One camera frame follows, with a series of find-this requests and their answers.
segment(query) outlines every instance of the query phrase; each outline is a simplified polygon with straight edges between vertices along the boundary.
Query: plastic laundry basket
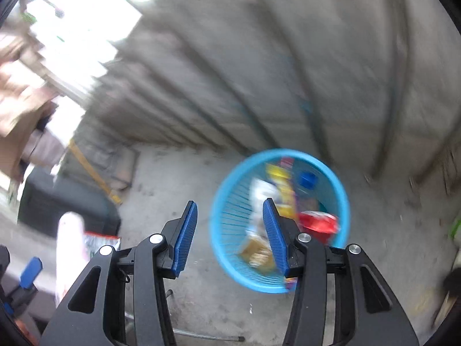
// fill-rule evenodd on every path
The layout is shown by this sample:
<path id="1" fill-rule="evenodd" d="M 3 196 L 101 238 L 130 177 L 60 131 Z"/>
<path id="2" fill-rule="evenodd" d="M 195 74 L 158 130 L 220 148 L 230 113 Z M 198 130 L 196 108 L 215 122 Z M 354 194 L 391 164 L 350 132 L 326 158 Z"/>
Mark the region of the plastic laundry basket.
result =
<path id="1" fill-rule="evenodd" d="M 210 237 L 216 258 L 223 269 L 238 283 L 259 292 L 288 291 L 279 272 L 260 274 L 238 256 L 253 211 L 248 196 L 251 180 L 253 177 L 266 179 L 266 163 L 277 164 L 283 157 L 294 158 L 294 178 L 306 171 L 318 177 L 315 195 L 327 212 L 339 217 L 341 227 L 331 245 L 344 248 L 349 235 L 349 201 L 346 192 L 325 164 L 307 153 L 291 149 L 273 149 L 247 158 L 227 176 L 215 196 L 210 218 Z"/>

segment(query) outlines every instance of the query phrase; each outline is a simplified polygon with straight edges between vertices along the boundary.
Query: concrete floor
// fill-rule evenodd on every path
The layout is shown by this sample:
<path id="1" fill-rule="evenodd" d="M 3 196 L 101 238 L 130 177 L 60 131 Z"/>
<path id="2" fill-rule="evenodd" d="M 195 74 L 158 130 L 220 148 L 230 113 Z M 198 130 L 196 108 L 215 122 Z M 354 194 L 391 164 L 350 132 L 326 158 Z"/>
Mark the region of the concrete floor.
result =
<path id="1" fill-rule="evenodd" d="M 263 294 L 240 286 L 219 266 L 209 242 L 208 216 L 214 194 L 243 157 L 234 152 L 218 155 L 163 146 L 141 145 L 138 149 L 141 155 L 134 185 L 120 209 L 122 248 L 160 231 L 166 221 L 181 214 L 188 200 L 194 200 L 199 209 L 186 269 L 179 279 L 165 283 L 175 293 L 168 299 L 173 326 L 199 333 L 244 335 L 252 345 L 281 344 L 293 294 Z M 360 244 L 374 261 L 424 342 L 442 301 L 440 280 L 456 253 L 447 233 L 460 208 L 459 199 L 447 199 L 440 176 L 433 176 L 415 195 L 407 178 L 386 177 L 369 185 L 362 172 L 342 168 L 336 172 L 351 205 L 349 241 Z M 334 324 L 332 290 L 328 298 L 326 345 L 331 342 Z M 131 303 L 127 309 L 132 310 Z M 177 340 L 180 345 L 218 344 L 183 336 Z"/>

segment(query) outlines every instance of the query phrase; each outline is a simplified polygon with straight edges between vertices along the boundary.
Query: red package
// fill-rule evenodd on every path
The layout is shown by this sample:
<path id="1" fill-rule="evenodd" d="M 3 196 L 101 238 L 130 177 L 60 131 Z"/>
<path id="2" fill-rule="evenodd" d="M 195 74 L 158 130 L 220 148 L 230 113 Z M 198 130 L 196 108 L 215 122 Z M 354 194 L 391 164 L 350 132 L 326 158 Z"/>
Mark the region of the red package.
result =
<path id="1" fill-rule="evenodd" d="M 339 231 L 338 217 L 326 212 L 301 212 L 298 225 L 302 232 L 310 234 L 325 245 Z"/>

